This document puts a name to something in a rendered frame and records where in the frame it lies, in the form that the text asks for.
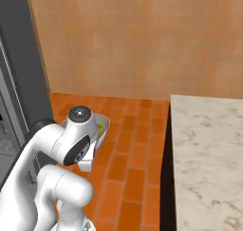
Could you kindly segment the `clear vegetable container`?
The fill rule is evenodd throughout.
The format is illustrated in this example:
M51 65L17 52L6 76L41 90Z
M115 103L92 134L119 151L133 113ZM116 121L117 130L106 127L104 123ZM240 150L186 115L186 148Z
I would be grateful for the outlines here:
M98 136L97 124L104 124L105 131L101 137ZM95 144L95 149L98 149L106 137L110 126L110 120L98 113L91 113L91 117L84 123L74 123L69 118L62 122L62 127L71 135L75 137L83 137L88 135L90 143Z

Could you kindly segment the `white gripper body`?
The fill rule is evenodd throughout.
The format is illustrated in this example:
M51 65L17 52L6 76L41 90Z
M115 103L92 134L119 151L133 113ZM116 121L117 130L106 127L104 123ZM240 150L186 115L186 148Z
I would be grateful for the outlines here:
M87 149L82 159L78 161L78 166L83 172L90 172L92 170L92 163L95 156L95 144L91 144Z

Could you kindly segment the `dark grey fridge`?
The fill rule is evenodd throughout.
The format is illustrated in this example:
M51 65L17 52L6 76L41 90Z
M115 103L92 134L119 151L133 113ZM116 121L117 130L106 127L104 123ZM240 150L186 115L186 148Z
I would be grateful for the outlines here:
M32 126L53 116L30 0L0 0L0 188Z

